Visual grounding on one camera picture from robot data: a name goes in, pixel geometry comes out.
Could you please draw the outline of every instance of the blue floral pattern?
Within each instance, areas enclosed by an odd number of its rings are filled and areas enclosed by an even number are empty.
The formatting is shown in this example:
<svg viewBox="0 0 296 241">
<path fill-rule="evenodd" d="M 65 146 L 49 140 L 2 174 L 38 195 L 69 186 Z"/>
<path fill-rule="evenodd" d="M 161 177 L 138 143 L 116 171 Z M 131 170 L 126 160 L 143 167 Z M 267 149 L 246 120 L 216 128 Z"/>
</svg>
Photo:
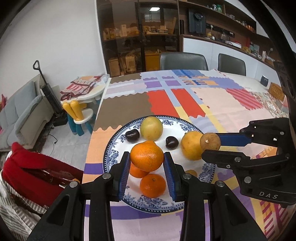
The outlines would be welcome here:
<svg viewBox="0 0 296 241">
<path fill-rule="evenodd" d="M 161 198 L 149 198 L 144 195 L 141 195 L 140 198 L 137 200 L 137 204 L 143 208 L 149 209 L 161 209 L 163 206 L 167 205 L 168 203 Z"/>
<path fill-rule="evenodd" d="M 166 128 L 175 128 L 181 133 L 188 131 L 201 132 L 197 127 L 180 118 L 166 115 L 157 115 L 156 117 L 161 120 L 163 125 L 167 126 Z M 127 143 L 126 141 L 126 131 L 139 129 L 144 118 L 145 117 L 142 117 L 126 124 L 120 128 L 110 139 L 104 153 L 104 172 L 109 172 L 112 165 L 120 162 L 120 155 L 122 155 L 125 145 L 130 145 L 130 143 Z M 211 182 L 214 175 L 215 165 L 211 163 L 204 163 L 203 166 L 200 166 L 200 168 L 201 167 L 202 173 L 200 173 L 198 178 L 203 182 Z M 162 198 L 148 198 L 144 195 L 141 195 L 140 193 L 135 192 L 133 189 L 134 184 L 132 186 L 130 185 L 131 183 L 129 183 L 128 180 L 126 193 L 122 200 L 133 208 L 148 213 L 170 213 L 180 210 L 184 207 L 183 202 L 175 203 L 170 197 L 168 198 L 167 195 L 163 196 Z"/>
<path fill-rule="evenodd" d="M 122 134 L 118 139 L 121 141 L 121 143 L 124 143 L 124 141 L 126 140 L 126 135 Z"/>
<path fill-rule="evenodd" d="M 168 125 L 168 126 L 172 126 L 174 124 L 174 122 L 170 120 L 163 120 L 162 123 L 163 125 Z"/>
</svg>

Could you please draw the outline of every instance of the orange basket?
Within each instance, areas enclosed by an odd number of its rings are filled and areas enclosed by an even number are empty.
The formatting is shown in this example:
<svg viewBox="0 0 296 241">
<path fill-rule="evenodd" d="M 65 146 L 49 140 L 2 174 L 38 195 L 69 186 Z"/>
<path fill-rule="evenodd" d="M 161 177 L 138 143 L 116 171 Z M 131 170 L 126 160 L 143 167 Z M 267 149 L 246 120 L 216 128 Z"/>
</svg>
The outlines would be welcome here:
<svg viewBox="0 0 296 241">
<path fill-rule="evenodd" d="M 285 94 L 283 93 L 281 87 L 275 83 L 270 83 L 268 92 L 276 99 L 284 101 Z"/>
</svg>

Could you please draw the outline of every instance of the glass cabinet door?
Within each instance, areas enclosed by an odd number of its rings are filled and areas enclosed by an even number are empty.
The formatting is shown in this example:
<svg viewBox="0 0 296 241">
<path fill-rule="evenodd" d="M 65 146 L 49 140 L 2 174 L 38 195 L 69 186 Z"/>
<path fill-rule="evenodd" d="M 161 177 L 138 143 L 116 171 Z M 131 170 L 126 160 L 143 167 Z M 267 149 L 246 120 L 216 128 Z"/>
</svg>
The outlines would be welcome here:
<svg viewBox="0 0 296 241">
<path fill-rule="evenodd" d="M 175 0 L 97 0 L 97 14 L 111 77 L 159 70 L 161 53 L 179 51 Z"/>
<path fill-rule="evenodd" d="M 143 71 L 136 8 L 137 1 L 97 1 L 103 54 L 111 77 Z"/>
<path fill-rule="evenodd" d="M 177 1 L 139 0 L 139 28 L 146 71 L 160 69 L 160 54 L 179 51 Z"/>
</svg>

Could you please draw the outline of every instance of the yellow chair leg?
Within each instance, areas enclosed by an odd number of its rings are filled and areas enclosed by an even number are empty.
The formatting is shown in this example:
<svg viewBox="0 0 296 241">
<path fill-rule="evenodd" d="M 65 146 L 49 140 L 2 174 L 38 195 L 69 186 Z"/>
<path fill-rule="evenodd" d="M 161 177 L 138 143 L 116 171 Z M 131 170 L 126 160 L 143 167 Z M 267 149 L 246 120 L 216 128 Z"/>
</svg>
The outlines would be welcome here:
<svg viewBox="0 0 296 241">
<path fill-rule="evenodd" d="M 76 114 L 74 113 L 74 111 L 72 110 L 71 106 L 69 103 L 64 102 L 63 103 L 63 109 L 74 119 L 74 120 L 78 120 Z"/>
<path fill-rule="evenodd" d="M 86 103 L 79 103 L 80 104 L 80 109 L 85 109 L 87 104 Z"/>
<path fill-rule="evenodd" d="M 84 117 L 83 117 L 79 102 L 77 100 L 72 100 L 70 103 L 70 106 L 78 118 L 77 121 L 83 120 Z"/>
</svg>

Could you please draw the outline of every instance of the plate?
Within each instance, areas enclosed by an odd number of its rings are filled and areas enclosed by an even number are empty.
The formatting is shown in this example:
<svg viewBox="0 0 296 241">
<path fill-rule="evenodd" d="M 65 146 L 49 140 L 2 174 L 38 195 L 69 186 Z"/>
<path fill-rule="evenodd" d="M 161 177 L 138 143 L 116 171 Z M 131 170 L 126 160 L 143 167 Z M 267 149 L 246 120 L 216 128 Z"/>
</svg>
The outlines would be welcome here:
<svg viewBox="0 0 296 241">
<path fill-rule="evenodd" d="M 181 151 L 180 144 L 175 150 L 168 150 L 165 147 L 165 139 L 168 136 L 174 136 L 181 142 L 182 137 L 188 131 L 199 131 L 197 127 L 191 123 L 182 120 L 180 118 L 167 116 L 167 115 L 155 115 L 163 123 L 163 134 L 155 141 L 163 152 L 169 151 L 175 163 L 183 166 L 184 170 L 193 169 L 197 172 L 199 180 L 203 182 L 211 182 L 214 176 L 215 165 L 206 163 L 202 159 L 198 161 L 187 160 Z M 103 160 L 104 173 L 109 172 L 112 165 L 120 162 L 121 157 L 125 151 L 130 152 L 132 147 L 140 142 L 144 142 L 145 139 L 141 136 L 138 142 L 129 143 L 126 140 L 125 133 L 132 129 L 138 129 L 140 131 L 140 125 L 146 117 L 142 117 L 131 121 L 122 128 L 120 128 L 110 139 Z M 154 172 L 161 175 L 165 179 L 165 173 L 163 166 Z M 140 192 L 141 178 L 135 178 L 131 175 L 128 176 L 125 195 L 122 199 L 129 206 L 141 210 L 147 213 L 170 213 L 184 208 L 183 202 L 174 202 L 169 195 L 168 188 L 158 198 L 148 198 Z"/>
</svg>

